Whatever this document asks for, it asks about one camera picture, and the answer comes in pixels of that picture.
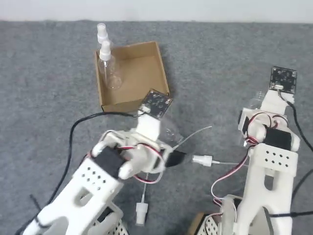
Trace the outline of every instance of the black cable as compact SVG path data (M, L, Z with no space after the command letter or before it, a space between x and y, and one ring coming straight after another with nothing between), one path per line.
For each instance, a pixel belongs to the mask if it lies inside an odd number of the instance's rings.
M298 216L305 216L305 215L312 215L313 211L304 211L304 212L290 212L290 213L284 213L284 214L271 214L270 217L272 218L278 218L278 217L291 217L295 218Z
M293 203L300 187L304 184L304 182L307 180L307 178L312 175L313 173L313 169L309 170L302 178L301 180L299 181L299 183L297 183L297 185L294 187L294 190L292 192L292 197L291 197L291 203Z
M71 127L70 129L70 133L69 133L69 141L68 141L68 156L67 156L67 164L65 166L65 169L64 169L64 172L62 174L62 177L60 179L60 181L58 182L57 186L55 187L51 197L49 198L49 200L47 201L47 203L45 205L48 205L50 204L55 195L57 194L57 192L59 191L60 189L60 186L61 184L63 183L66 175L67 175L67 172L68 172L68 169L69 169L69 165L70 165L70 162L71 162L71 159L72 159L72 142L73 142L73 133L74 133L74 129L75 127L83 122L83 121L86 121L86 120L89 120L89 119L92 119L94 117L98 117L98 116L104 116L104 115L119 115L119 116L124 116L124 117L133 117L133 118L136 118L138 117L138 115L132 115L132 114L128 114L128 113L123 113L123 112L100 112L100 113L96 113L96 114L92 114L92 115L89 115L87 117L83 117L79 120L77 120ZM31 196L31 199L32 201L34 202L34 204L36 205L36 207L40 208L36 198L34 196ZM39 214L39 212L33 217L31 218L30 220L28 220L27 222L25 222L16 232L15 232L15 235L20 235L22 233L22 231L27 227L27 225L33 220L33 219L36 219L37 218L37 215Z
M298 117L297 117L297 110L295 108L295 105L290 103L289 101L285 100L282 95L281 92L278 91L278 95L279 97L282 98L282 100L284 100L285 102L287 102L287 104L292 108L293 110L293 119L295 122L295 125L300 133L300 136L302 137L302 139L304 140L304 142L307 144L307 146L309 147L309 149L313 152L313 146L310 144L310 142L307 140L307 138L304 136L303 131L299 125L298 122ZM297 193L299 192L300 187L304 184L304 182L307 180L307 178L313 173L313 169L311 169L310 171L308 171L299 181L299 183L294 187L294 190L292 192L292 197L291 197L291 203L294 201ZM283 213L283 214L271 214L270 217L298 217L298 216L305 216L305 215L312 215L313 211L304 211L304 212L290 212L290 213Z

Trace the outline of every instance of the red and white wire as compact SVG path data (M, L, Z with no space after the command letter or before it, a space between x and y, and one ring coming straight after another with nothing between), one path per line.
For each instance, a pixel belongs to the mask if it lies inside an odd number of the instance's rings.
M215 185L216 183L218 183L219 181L222 181L222 180L228 178L229 176L233 175L233 174L236 173L241 167L243 167L243 166L245 165L247 159L248 159L250 148L251 148L251 147L254 147L254 146L255 146L255 144L251 145L251 146L248 148L245 157L238 163L238 165L236 165L234 168L232 168L230 171L228 171L224 176L220 177L219 179L217 179L217 180L212 184L212 186L211 186L211 194L212 194L212 196L214 197L213 202L214 202L215 204L221 205L221 204L219 203L219 201L226 200L226 198L224 198L224 197L218 197L218 196L216 196L216 195L214 194L214 192L213 192L214 185ZM236 208L236 205L234 204L234 202L232 202L232 205L233 205L233 207L234 207L234 211L235 211L235 221L236 221L236 220L237 220L237 208Z
M134 146L122 146L122 147L119 147L118 149L121 149L121 150L133 149L133 148L136 148L140 144L149 148L150 150L154 151L156 153L157 157L160 159L160 162L165 165L165 161L162 158L161 154L155 148L151 147L150 145L148 145L146 143L138 143ZM138 181L142 182L142 183L145 183L145 184L156 184L161 180L162 176L163 176L163 171L161 171L159 173L158 177L155 180L142 179L138 175L134 175L134 178L137 179Z
M230 171L228 171L224 176L220 177L219 179L217 179L211 186L211 194L212 196L215 198L215 199L219 199L219 200L224 200L223 197L218 197L214 194L213 192L213 188L214 188L214 185L216 183L218 183L219 181L222 181L226 178L228 178L229 176L233 175L234 173L236 173L238 170L240 170L240 168L245 164L245 162L247 161L248 159L248 151L247 151L247 154L245 155L245 157L241 160L241 162L238 163L238 165L236 165L234 168L232 168Z

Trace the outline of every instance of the circuit board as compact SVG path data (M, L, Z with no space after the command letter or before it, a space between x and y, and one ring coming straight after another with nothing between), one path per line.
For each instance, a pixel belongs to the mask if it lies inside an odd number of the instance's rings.
M156 119L161 119L172 101L169 96L151 89L142 100L139 110Z
M269 89L295 94L296 80L296 70L273 67L270 76Z

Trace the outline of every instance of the gray carpet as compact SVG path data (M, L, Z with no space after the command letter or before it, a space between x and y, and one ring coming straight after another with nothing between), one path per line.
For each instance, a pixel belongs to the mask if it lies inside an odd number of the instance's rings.
M313 26L245 23L107 23L115 45L156 40L174 97L169 115L182 135L212 124L181 147L213 154L217 160L239 161L237 117L256 91L267 89L272 65L297 69L295 96L298 119L313 141ZM96 23L0 22L0 234L12 234L36 212L28 195L41 205L50 197L64 170L71 125L100 111L93 51ZM291 111L291 128L296 131ZM125 117L98 117L74 133L70 175L81 157L108 128L135 126ZM313 167L304 145L299 151L296 181ZM126 181L115 199L131 235L184 234L197 212L215 211L209 189L227 170L205 168L188 159L168 169L159 184L148 187L149 215L145 227L134 225L135 203L142 185ZM216 193L241 195L246 170L218 184ZM293 205L312 209L309 180ZM293 221L293 233L312 234L312 217Z

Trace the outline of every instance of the electrical cable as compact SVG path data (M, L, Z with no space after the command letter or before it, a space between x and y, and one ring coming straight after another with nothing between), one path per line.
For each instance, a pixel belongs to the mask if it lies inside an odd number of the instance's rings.
M122 146L122 147L118 147L118 149L121 149L121 150L133 149L133 148L136 148L140 144L145 146L145 147L147 147L147 148L149 148L150 150L154 151L156 153L157 157L160 159L160 162L165 166L165 161L162 158L161 154L155 148L151 147L150 145L148 145L146 143L138 143L138 144L136 144L134 146ZM137 179L138 181L140 181L142 183L145 183L145 184L156 184L156 183L158 183L161 180L162 176L163 176L163 171L161 171L159 173L158 177L155 180L142 179L138 175L134 175L133 177L135 179Z
M214 194L214 192L213 192L214 185L215 185L217 182L219 182L219 181L221 181L221 180L224 180L224 179L226 179L227 177L231 176L232 174L236 173L236 172L245 164L245 162L247 161L248 156L249 156L249 150L250 150L252 147L254 147L254 146L255 146L255 145L249 146L249 148L247 149L247 152L246 152L244 158L243 158L234 168L232 168L231 170L229 170L224 176L220 177L219 179L217 179L217 180L212 184L212 186L211 186L211 194L212 194L212 196L213 196L214 198L220 199L220 200L223 200L223 199L224 199L224 198L217 197L217 196Z
M228 162L220 162L220 161L215 161L215 160L213 160L212 161L212 164L221 164L221 165L238 165L238 163L228 163Z
M199 129L198 131L195 131L194 133L190 134L185 139L183 139L180 143L178 143L176 146L174 146L173 150L177 149L179 146L181 146L183 143L185 143L189 138L193 137L195 134L197 134L203 130L209 129L209 128L212 128L212 126L206 126L204 128Z
M304 142L307 144L307 146L309 147L309 149L313 152L313 147L312 145L309 143L309 141L307 140L307 138L304 136L302 129L300 127L300 124L298 122L298 118L297 118L297 111L295 108L295 105L292 104L291 102L289 102L288 100L286 100L285 98L282 97L281 91L278 90L278 96L285 101L293 110L293 118L294 118L294 122L295 125L300 133L300 136L302 137L302 139L304 140ZM313 173L313 169L311 169L309 172L307 172L299 181L299 183L295 186L293 192L292 192L292 197L291 197L291 202L294 201L297 193L299 192L300 187L304 184L304 182L307 180L307 178ZM277 217L298 217L298 216L305 216L305 215L313 215L313 211L304 211L304 212L290 212L290 213L282 213L282 214L271 214L270 217L273 218L277 218Z
M71 129L70 129L70 133L69 133L69 141L68 141L68 156L67 156L67 163L66 163L66 166L65 166L65 169L64 169L64 172L61 176L61 179L59 180L57 186L55 187L52 195L50 196L49 200L46 202L46 206L48 204L50 204L55 195L57 194L57 192L59 191L60 189L60 186L61 184L63 183L66 175L67 175L67 172L68 172L68 169L69 169L69 165L70 165L70 162L71 162L71 158L72 158L72 142L73 142L73 133L74 133L74 130L75 130L75 127L83 122L83 121L86 121L86 120L89 120L89 119L92 119L94 117L99 117L99 116L105 116L105 115L118 115L118 116L124 116L124 117L132 117L132 118L137 118L138 116L140 115L133 115L133 114L128 114L128 113L123 113L123 112L100 112L100 113L96 113L96 114L92 114L92 115L89 115L87 117L83 117L79 120L77 120L76 122L74 122L74 124L72 125ZM27 227L27 225L33 220L33 219L36 219L37 216L38 216L39 212L30 220L28 220L27 222L25 222L16 232L15 232L15 235L19 235L22 233L23 230L25 230L25 228Z

